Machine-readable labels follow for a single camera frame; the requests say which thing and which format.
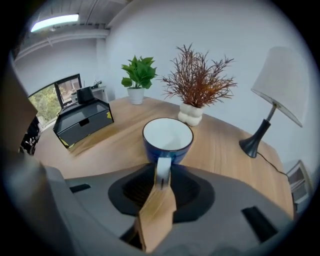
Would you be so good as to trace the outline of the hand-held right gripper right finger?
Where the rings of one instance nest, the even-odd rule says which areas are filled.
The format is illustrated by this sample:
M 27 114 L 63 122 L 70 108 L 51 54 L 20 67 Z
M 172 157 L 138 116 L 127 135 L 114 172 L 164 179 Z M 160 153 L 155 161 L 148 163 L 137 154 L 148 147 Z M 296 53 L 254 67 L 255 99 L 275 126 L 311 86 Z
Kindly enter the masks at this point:
M 288 231 L 291 217 L 240 180 L 177 164 L 171 174 L 177 210 L 156 256 L 264 256 Z

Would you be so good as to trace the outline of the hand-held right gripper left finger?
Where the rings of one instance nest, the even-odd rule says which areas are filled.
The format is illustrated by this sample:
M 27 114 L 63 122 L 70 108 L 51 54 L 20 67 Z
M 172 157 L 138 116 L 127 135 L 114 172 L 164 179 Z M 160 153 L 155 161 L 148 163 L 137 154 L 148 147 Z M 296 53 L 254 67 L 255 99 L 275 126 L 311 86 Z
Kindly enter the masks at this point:
M 57 168 L 45 166 L 45 207 L 52 225 L 44 228 L 45 241 L 61 256 L 148 256 L 127 242 L 134 218 L 117 206 L 133 206 L 124 196 L 122 184 L 151 168 L 152 164 L 143 164 L 64 179 Z

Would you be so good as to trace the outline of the blue cup white handle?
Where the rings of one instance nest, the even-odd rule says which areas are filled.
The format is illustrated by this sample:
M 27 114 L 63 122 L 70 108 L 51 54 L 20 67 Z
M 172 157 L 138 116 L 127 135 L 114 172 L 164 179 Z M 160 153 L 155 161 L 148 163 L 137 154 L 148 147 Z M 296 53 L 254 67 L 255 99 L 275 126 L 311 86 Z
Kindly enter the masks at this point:
M 179 164 L 188 153 L 194 141 L 193 131 L 177 119 L 162 117 L 143 127 L 142 138 L 146 157 L 155 164 L 155 187 L 168 187 L 171 167 Z

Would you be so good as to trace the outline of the black drawer box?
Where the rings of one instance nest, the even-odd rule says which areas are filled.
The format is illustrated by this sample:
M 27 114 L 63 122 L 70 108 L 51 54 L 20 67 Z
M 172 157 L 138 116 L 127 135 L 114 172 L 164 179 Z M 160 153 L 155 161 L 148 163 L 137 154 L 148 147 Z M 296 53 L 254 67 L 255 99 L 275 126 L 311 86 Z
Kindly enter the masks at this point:
M 53 126 L 53 132 L 68 149 L 113 122 L 110 105 L 94 98 L 87 103 L 74 103 L 62 109 Z

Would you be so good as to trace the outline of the black container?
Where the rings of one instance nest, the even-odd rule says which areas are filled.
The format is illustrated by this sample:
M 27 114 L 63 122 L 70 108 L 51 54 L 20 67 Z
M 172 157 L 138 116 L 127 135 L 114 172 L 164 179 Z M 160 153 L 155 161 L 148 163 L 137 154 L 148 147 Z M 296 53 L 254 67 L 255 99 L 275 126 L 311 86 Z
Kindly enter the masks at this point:
M 95 99 L 91 87 L 82 87 L 76 91 L 77 102 L 86 104 Z

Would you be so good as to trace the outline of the white metal rack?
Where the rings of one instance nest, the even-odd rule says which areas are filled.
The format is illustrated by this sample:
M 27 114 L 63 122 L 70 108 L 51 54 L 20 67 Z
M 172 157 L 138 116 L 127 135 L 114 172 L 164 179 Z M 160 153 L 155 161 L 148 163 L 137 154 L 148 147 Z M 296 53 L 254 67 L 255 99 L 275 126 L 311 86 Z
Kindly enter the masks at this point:
M 95 98 L 97 99 L 100 99 L 104 102 L 108 102 L 108 96 L 107 96 L 107 93 L 106 93 L 106 87 L 105 86 L 100 86 L 100 87 L 97 87 L 97 88 L 92 88 L 92 94 Z M 78 98 L 77 98 L 77 93 L 74 92 L 71 94 L 71 103 L 74 104 L 78 101 Z

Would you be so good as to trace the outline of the window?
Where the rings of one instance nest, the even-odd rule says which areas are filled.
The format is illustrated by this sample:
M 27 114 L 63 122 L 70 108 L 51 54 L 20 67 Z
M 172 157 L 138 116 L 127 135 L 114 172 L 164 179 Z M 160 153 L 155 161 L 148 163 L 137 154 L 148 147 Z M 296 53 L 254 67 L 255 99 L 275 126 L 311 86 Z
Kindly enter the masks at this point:
M 82 88 L 79 74 L 58 80 L 29 96 L 29 100 L 37 109 L 36 117 L 43 130 L 52 124 L 60 111 L 71 105 L 72 94 Z

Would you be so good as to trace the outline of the red-brown plant in white vase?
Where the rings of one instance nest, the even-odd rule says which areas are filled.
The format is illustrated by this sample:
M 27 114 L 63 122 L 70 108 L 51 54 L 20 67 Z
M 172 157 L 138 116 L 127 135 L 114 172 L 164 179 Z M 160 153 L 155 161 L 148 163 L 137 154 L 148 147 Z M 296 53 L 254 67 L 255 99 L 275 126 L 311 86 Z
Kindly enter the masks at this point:
M 232 98 L 235 78 L 224 73 L 235 60 L 224 56 L 208 62 L 207 53 L 192 49 L 192 45 L 177 47 L 178 55 L 171 60 L 174 70 L 159 80 L 164 83 L 167 98 L 177 96 L 178 120 L 195 127 L 203 118 L 204 108 Z

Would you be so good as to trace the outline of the white shade table lamp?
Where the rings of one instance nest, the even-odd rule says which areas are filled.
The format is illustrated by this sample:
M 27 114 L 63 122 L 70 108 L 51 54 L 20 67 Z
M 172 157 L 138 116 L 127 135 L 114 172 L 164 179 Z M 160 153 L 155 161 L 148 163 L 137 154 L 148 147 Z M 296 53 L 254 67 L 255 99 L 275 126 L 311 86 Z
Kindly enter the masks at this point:
M 271 104 L 267 118 L 262 120 L 257 131 L 239 141 L 242 151 L 256 158 L 260 141 L 271 126 L 271 118 L 276 110 L 303 127 L 309 97 L 306 61 L 288 47 L 272 47 L 251 91 Z

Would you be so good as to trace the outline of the green plant in white pot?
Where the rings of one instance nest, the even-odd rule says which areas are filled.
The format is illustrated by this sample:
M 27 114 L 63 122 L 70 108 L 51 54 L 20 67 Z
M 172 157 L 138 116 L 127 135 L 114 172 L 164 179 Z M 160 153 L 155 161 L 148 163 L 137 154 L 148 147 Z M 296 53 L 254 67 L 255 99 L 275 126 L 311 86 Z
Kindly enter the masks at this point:
M 127 88 L 130 103 L 140 105 L 143 103 L 145 90 L 152 86 L 152 80 L 157 76 L 157 67 L 152 67 L 155 62 L 153 57 L 134 56 L 128 61 L 128 65 L 121 66 L 127 74 L 127 77 L 122 78 L 121 84 Z

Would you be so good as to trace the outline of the ceiling light panel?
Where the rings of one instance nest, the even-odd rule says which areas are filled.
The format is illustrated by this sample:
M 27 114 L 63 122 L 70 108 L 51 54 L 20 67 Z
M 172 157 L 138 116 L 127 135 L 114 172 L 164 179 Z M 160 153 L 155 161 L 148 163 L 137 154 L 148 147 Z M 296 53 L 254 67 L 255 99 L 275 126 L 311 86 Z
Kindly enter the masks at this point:
M 38 31 L 38 30 L 41 30 L 43 28 L 47 28 L 50 26 L 54 26 L 54 25 L 70 23 L 70 22 L 77 22 L 78 19 L 79 19 L 78 13 L 51 17 L 51 18 L 36 22 L 33 25 L 33 27 L 30 29 L 30 32 L 33 33 L 35 31 Z

